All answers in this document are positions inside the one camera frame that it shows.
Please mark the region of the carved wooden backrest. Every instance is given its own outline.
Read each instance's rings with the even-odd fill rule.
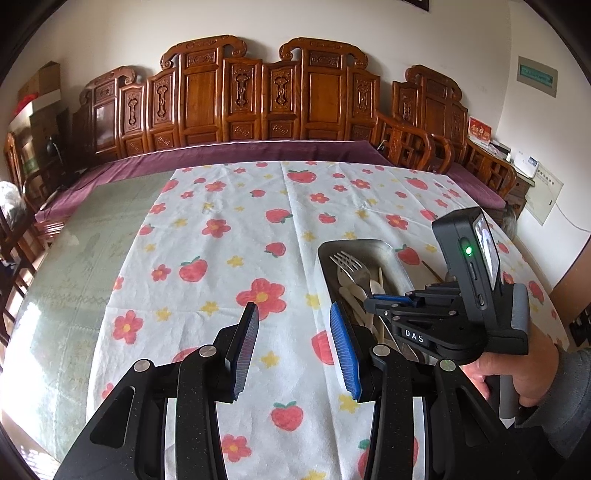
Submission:
[[[370,139],[379,77],[357,47],[295,38],[272,64],[246,50],[232,35],[201,38],[170,48],[143,83],[130,67],[101,75],[80,94],[75,152],[97,164],[204,142]]]
[[[463,153],[468,125],[462,90],[454,80],[423,65],[406,71],[406,82],[393,82],[392,112],[429,133],[449,139],[456,159]]]

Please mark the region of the gray sleeve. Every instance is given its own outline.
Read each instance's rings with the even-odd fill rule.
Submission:
[[[519,427],[541,426],[554,450],[568,458],[591,421],[591,348],[558,351],[558,371],[550,390]]]

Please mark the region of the plastic bag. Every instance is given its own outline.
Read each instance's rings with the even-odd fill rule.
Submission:
[[[13,228],[27,212],[27,205],[17,186],[9,181],[0,181],[0,208],[10,228]]]

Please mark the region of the screen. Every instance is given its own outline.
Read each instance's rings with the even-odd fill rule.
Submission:
[[[495,241],[488,229],[484,215],[480,215],[473,224],[474,233],[480,244],[480,251],[488,270],[488,277],[491,279],[491,288],[494,290],[496,276],[499,273],[499,254],[496,252]]]

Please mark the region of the cardboard box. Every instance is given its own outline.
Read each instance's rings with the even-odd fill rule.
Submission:
[[[27,95],[38,93],[39,96],[60,88],[60,64],[55,61],[47,62],[37,70],[25,85],[18,91],[20,102]]]

